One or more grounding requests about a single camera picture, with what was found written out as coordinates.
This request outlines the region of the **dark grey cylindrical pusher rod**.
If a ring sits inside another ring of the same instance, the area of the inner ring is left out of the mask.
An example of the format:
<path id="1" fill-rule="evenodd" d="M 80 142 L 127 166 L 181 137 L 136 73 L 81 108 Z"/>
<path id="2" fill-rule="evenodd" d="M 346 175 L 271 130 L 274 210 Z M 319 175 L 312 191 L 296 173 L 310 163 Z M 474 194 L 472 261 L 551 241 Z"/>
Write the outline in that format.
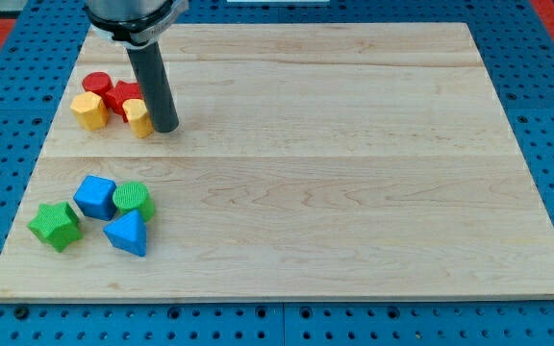
<path id="1" fill-rule="evenodd" d="M 142 49 L 129 49 L 127 54 L 154 130 L 158 133 L 173 132 L 179 126 L 179 118 L 159 43 L 153 42 Z"/>

